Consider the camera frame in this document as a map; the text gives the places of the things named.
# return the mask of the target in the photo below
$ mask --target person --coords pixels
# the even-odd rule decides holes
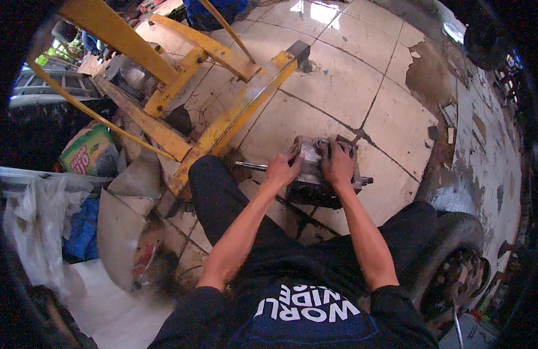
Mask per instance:
[[[336,142],[330,147],[322,170],[350,235],[311,246],[265,216],[303,159],[289,165],[293,154],[277,155],[251,201],[218,158],[204,156],[191,166],[192,200],[214,247],[195,289],[178,301],[149,348],[438,347],[394,266],[405,269],[425,247],[436,212],[412,203],[378,229],[350,184],[356,155]],[[321,150],[328,154],[327,145]],[[368,293],[370,314],[356,306]]]
[[[89,35],[86,31],[83,31],[81,34],[81,41],[83,42],[84,48],[91,52],[93,56],[100,56],[104,51],[105,46],[100,40]]]

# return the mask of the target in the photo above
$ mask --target yellow metal stand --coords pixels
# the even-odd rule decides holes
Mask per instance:
[[[220,21],[222,17],[218,11],[207,0],[202,0],[201,2]],[[158,52],[133,31],[102,0],[69,0],[60,9],[59,13],[70,22],[88,30],[92,35],[100,38],[119,52],[124,53],[161,81],[145,108],[141,109],[118,87],[104,78],[95,78],[97,85],[108,94],[119,108],[123,109],[166,152],[160,151],[149,144],[141,145],[147,149],[154,149],[162,156],[167,156],[168,153],[168,157],[181,161],[180,168],[175,173],[171,183],[169,183],[169,189],[175,197],[184,192],[186,188],[189,179],[189,167],[203,155],[222,155],[228,142],[236,135],[248,118],[298,67],[299,61],[307,60],[310,53],[309,45],[298,41],[287,51],[280,52],[275,56],[270,66],[259,67],[223,18],[221,24],[230,32],[249,60],[244,59],[230,48],[194,29],[169,18],[153,14],[150,18],[151,21],[173,31],[195,46],[176,67],[171,67]],[[244,80],[246,87],[238,93],[228,111],[219,115],[201,135],[197,144],[192,147],[177,131],[158,118],[162,115],[168,103],[197,71],[200,64],[206,60],[207,56],[230,70],[239,79]],[[53,84],[53,81],[42,69],[34,68],[34,71],[77,108],[103,123],[108,123],[116,132],[130,137],[125,131],[110,125],[111,123],[96,115],[92,110],[62,90],[57,84]]]

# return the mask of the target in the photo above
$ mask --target metal shaft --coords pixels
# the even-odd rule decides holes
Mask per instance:
[[[248,169],[256,170],[256,171],[267,171],[267,165],[262,164],[254,164],[254,163],[247,163],[245,161],[236,161],[235,165],[242,166]]]
[[[457,307],[455,303],[452,306],[453,321],[455,322],[455,329],[457,330],[457,339],[459,339],[459,349],[463,349],[463,335],[461,334],[461,327],[459,326],[459,319],[457,318]]]

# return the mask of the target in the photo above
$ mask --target white plastic bag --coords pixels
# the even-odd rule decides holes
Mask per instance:
[[[88,192],[66,191],[67,178],[35,176],[22,193],[9,194],[3,228],[15,242],[30,283],[66,296],[63,280],[62,234],[70,231],[70,216],[81,209]]]

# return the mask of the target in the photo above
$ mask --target black pants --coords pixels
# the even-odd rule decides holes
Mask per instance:
[[[189,183],[197,217],[214,246],[249,200],[222,161],[214,156],[204,156],[191,166]],[[434,208],[414,202],[379,227],[401,283],[407,268],[426,247],[437,226]],[[316,280],[332,285],[345,297],[367,293],[350,235],[303,246],[267,216],[235,282],[238,287],[247,288],[251,283],[262,282],[259,279],[264,277]]]

